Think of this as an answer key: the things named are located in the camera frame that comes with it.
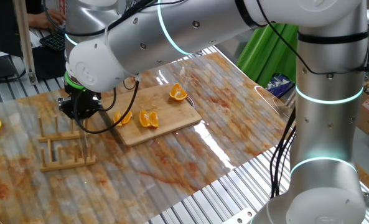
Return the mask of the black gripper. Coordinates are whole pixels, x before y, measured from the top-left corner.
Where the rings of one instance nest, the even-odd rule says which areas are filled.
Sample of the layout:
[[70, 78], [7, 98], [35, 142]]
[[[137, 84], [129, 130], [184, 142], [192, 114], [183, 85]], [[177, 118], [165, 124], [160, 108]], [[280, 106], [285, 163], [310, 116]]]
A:
[[79, 90], [71, 85], [65, 85], [65, 92], [68, 96], [58, 99], [58, 107], [74, 122], [88, 119], [101, 109], [100, 93]]

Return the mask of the bare person hand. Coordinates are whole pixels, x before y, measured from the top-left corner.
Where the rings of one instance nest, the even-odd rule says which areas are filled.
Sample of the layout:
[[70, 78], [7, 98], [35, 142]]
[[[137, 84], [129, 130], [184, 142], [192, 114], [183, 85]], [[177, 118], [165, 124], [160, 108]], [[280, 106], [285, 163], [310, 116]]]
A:
[[[65, 15], [55, 9], [48, 9], [47, 12], [51, 20], [58, 26], [61, 26], [66, 21]], [[30, 28], [55, 29], [44, 12], [40, 14], [28, 14], [27, 18]]]

